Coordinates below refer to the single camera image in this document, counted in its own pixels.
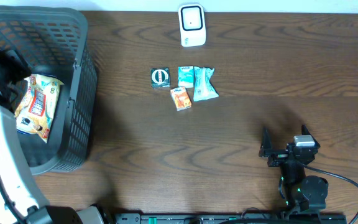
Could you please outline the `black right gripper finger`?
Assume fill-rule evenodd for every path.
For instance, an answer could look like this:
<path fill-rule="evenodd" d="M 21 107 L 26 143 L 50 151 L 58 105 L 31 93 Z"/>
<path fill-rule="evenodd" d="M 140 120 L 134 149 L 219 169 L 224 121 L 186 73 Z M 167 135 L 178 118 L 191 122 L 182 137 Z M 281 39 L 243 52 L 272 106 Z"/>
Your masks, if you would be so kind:
<path fill-rule="evenodd" d="M 305 124 L 301 125 L 301 133 L 302 133 L 302 135 L 311 135 L 312 136 L 312 134 L 309 132 L 309 130 Z M 318 141 L 314 137 L 313 137 L 313 139 L 315 141 L 315 146 L 318 146 L 319 145 Z"/>
<path fill-rule="evenodd" d="M 273 151 L 272 141 L 269 135 L 269 131 L 266 127 L 262 131 L 262 142 L 260 145 L 259 155 L 269 156 Z"/>

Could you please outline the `mint green snack packet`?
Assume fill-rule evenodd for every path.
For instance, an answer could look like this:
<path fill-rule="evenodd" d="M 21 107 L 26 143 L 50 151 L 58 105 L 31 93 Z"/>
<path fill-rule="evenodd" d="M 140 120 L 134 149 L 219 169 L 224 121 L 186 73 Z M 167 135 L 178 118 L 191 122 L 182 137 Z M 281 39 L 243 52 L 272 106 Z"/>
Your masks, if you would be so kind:
<path fill-rule="evenodd" d="M 213 68 L 194 67 L 195 84 L 193 101 L 209 100 L 217 98 L 219 95 L 212 86 L 210 79 L 213 76 Z"/>

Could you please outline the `orange small snack pack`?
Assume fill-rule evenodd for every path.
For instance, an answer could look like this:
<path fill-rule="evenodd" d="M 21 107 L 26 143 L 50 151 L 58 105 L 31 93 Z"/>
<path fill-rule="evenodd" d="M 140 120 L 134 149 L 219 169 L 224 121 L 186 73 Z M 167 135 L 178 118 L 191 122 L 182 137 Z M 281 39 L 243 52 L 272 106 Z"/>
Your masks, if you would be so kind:
<path fill-rule="evenodd" d="M 184 86 L 179 86 L 177 88 L 171 89 L 170 95 L 177 111 L 191 108 L 191 100 Z"/>

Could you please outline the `teal small tissue pack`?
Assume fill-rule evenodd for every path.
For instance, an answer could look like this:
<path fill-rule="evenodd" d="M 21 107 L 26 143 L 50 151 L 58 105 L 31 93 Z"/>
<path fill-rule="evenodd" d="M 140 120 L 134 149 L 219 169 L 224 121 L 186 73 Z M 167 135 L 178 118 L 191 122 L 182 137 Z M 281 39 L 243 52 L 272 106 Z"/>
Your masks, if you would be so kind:
<path fill-rule="evenodd" d="M 178 86 L 193 88 L 195 81 L 194 66 L 178 67 Z"/>

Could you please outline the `dark round-label can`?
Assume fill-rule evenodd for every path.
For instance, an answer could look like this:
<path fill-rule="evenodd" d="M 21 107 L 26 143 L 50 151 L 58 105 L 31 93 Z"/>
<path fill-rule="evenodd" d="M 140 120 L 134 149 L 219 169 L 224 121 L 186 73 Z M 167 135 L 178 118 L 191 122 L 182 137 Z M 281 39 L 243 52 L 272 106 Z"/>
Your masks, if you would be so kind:
<path fill-rule="evenodd" d="M 152 68 L 150 70 L 150 82 L 152 88 L 170 87 L 170 72 L 168 67 Z"/>

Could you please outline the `orange wet wipes pack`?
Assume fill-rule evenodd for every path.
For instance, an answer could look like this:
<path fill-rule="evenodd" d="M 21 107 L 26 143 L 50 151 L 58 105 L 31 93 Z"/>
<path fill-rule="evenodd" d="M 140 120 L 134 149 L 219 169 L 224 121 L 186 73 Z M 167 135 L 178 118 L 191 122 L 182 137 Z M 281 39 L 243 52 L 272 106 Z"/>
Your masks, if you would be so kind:
<path fill-rule="evenodd" d="M 32 74 L 25 81 L 26 92 L 14 112 L 16 128 L 22 134 L 36 134 L 48 142 L 63 82 L 40 74 Z"/>

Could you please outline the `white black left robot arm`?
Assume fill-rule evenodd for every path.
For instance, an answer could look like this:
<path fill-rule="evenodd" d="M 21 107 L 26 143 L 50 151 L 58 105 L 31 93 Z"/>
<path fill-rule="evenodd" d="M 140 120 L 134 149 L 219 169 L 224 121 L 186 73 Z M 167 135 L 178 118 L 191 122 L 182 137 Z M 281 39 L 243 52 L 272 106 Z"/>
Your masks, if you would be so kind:
<path fill-rule="evenodd" d="M 0 49 L 0 223 L 114 223 L 100 205 L 76 211 L 50 205 L 38 188 L 18 134 L 51 141 L 64 81 L 30 71 L 13 49 Z"/>

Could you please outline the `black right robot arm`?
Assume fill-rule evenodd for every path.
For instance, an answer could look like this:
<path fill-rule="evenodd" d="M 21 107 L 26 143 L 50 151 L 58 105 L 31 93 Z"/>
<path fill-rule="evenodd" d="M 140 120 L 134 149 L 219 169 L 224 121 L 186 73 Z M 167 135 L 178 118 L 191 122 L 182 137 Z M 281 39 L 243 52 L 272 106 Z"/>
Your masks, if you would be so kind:
<path fill-rule="evenodd" d="M 306 166 L 315 160 L 320 144 L 307 127 L 301 127 L 301 134 L 293 138 L 285 149 L 274 149 L 268 129 L 263 129 L 259 156 L 268 159 L 269 167 L 279 167 L 282 177 L 279 192 L 287 202 L 286 210 L 280 213 L 289 220 L 296 215 L 319 215 L 326 208 L 328 181 L 315 175 L 305 174 Z"/>

